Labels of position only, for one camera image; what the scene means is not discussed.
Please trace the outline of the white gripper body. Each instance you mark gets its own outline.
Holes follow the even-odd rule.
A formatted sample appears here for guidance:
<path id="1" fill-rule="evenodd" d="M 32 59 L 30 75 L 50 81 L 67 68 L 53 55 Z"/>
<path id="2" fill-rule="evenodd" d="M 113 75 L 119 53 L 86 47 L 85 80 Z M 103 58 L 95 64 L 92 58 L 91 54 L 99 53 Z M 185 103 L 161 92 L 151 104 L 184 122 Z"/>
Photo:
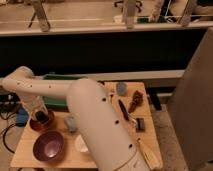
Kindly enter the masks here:
<path id="1" fill-rule="evenodd" d="M 43 98 L 37 95 L 28 95 L 21 98 L 23 108 L 31 117 L 35 116 L 36 112 L 42 111 L 45 115 L 48 114 Z"/>

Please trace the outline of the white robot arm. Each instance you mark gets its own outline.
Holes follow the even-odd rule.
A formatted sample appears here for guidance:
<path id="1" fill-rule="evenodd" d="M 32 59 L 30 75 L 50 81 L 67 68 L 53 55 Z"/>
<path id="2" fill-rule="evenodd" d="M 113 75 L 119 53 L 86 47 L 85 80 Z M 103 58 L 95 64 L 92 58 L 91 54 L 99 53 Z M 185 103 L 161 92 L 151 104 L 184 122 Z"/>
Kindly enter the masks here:
<path id="1" fill-rule="evenodd" d="M 33 95 L 65 99 L 99 171 L 150 171 L 100 83 L 89 78 L 37 79 L 21 66 L 3 78 L 2 86 L 16 93 L 25 107 L 34 107 Z"/>

